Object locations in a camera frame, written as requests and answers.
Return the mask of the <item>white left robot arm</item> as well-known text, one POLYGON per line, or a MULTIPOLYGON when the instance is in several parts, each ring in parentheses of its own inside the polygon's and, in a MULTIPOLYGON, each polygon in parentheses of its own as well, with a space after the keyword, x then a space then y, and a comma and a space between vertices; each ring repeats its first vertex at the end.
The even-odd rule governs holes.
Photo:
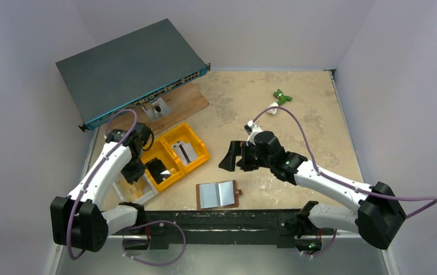
POLYGON ((102 204, 118 176, 134 183, 144 175, 141 157, 153 136, 143 123, 135 123, 131 131, 113 129, 106 135, 102 151, 86 176, 67 196, 55 197, 50 204, 56 244, 98 252, 108 236, 146 223, 144 207, 138 203, 120 202, 111 210, 102 210, 102 204))

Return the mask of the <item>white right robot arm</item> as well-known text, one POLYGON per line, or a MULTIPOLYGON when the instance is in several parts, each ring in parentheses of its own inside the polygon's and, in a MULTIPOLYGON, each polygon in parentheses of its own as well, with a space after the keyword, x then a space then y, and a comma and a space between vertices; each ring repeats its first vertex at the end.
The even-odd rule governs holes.
POLYGON ((234 171, 254 171, 267 168, 279 180, 309 188, 338 203, 328 206, 309 201, 297 215, 294 226, 302 234, 313 229, 340 229, 359 234, 368 244, 382 250, 389 248, 407 216, 385 183, 375 186, 354 183, 345 187, 320 174, 313 162, 295 152, 286 151, 270 131, 260 132, 253 141, 231 141, 219 168, 234 171))

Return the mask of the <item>brown leather card holder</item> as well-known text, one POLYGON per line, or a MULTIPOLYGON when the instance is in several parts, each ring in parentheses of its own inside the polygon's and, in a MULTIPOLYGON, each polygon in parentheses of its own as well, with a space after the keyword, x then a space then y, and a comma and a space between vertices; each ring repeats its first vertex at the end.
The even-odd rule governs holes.
POLYGON ((221 210, 239 206, 243 192, 235 180, 196 185, 197 210, 221 210))

